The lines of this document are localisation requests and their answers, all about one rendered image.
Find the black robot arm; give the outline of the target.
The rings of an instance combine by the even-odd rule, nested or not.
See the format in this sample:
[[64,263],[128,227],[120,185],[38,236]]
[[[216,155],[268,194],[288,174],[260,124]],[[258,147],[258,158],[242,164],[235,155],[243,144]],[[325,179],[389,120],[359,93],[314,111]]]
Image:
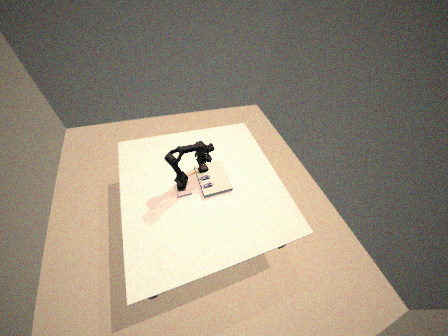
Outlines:
[[[186,185],[188,181],[187,175],[180,170],[178,166],[178,162],[181,160],[181,157],[185,153],[194,152],[198,155],[199,158],[204,158],[206,156],[206,159],[204,163],[211,162],[212,157],[209,155],[210,152],[214,150],[214,146],[212,143],[206,145],[202,141],[198,141],[195,144],[192,145],[186,145],[186,146],[178,146],[176,149],[170,150],[164,157],[164,160],[173,168],[175,171],[176,178],[174,181],[177,184],[177,191],[185,191]],[[177,159],[172,155],[173,153],[178,152],[179,155]]]

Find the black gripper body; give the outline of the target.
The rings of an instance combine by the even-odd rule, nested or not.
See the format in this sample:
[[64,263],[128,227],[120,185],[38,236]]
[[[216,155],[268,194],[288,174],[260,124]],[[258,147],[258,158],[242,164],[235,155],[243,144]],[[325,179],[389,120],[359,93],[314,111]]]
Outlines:
[[201,172],[206,172],[209,170],[208,166],[204,163],[206,156],[204,158],[199,158],[198,155],[195,153],[195,158],[197,157],[197,161],[198,163],[201,165],[200,166],[200,171]]

